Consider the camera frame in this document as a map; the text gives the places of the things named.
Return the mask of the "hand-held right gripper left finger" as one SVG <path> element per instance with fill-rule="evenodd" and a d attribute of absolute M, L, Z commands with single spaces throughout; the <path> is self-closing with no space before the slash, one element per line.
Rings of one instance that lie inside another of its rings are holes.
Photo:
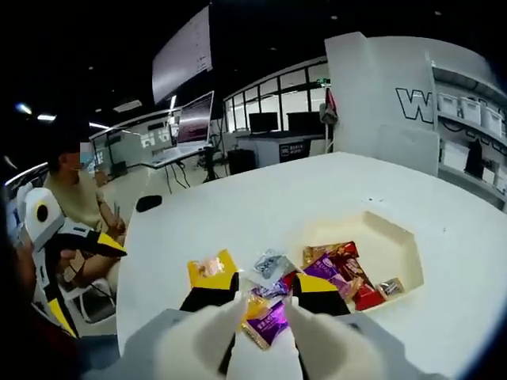
<path fill-rule="evenodd" d="M 115 379 L 225 379 L 241 302 L 238 276 L 224 289 L 194 287 L 177 309 L 136 331 L 114 365 Z"/>

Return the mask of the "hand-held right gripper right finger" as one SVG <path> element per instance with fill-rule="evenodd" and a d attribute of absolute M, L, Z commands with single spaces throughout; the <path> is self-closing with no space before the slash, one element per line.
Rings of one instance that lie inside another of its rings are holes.
<path fill-rule="evenodd" d="M 350 313 L 337 288 L 292 280 L 292 334 L 304 379 L 411 379 L 403 343 L 363 313 Z"/>

